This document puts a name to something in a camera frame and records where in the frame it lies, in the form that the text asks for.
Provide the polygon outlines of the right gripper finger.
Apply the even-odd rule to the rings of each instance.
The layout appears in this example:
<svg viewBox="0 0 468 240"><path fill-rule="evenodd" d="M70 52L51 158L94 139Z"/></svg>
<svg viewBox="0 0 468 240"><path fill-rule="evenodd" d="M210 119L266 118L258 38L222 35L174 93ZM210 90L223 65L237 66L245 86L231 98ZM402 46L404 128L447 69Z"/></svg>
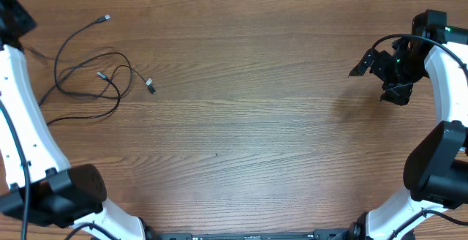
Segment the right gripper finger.
<svg viewBox="0 0 468 240"><path fill-rule="evenodd" d="M413 83L398 84L384 89L380 101L391 102L395 105L407 105L412 94Z"/></svg>
<svg viewBox="0 0 468 240"><path fill-rule="evenodd" d="M363 76L374 61L373 50L369 48L363 58L351 69L349 76Z"/></svg>

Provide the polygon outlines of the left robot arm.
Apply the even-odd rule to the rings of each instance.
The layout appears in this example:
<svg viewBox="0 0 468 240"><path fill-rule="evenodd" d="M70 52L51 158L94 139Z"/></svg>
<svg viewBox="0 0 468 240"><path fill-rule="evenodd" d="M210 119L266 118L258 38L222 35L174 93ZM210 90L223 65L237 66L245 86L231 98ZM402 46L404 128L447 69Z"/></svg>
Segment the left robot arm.
<svg viewBox="0 0 468 240"><path fill-rule="evenodd" d="M34 19L18 0L1 0L1 156L9 192L1 213L30 224L84 230L96 239L152 239L141 218L107 196L92 164L71 166L54 141L32 91L20 37Z"/></svg>

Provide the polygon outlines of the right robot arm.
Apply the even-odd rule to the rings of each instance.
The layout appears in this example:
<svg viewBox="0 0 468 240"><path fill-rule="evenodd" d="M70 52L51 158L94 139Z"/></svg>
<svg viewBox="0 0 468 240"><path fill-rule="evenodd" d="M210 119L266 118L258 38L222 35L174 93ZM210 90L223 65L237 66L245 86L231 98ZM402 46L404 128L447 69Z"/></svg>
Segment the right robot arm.
<svg viewBox="0 0 468 240"><path fill-rule="evenodd" d="M431 81L437 124L408 156L403 186L380 207L362 213L347 230L315 230L316 239L414 239L414 229L467 203L467 30L449 26L446 12L426 10L409 34L391 34L393 52L373 45L350 71L382 81L380 100L407 105L413 86Z"/></svg>

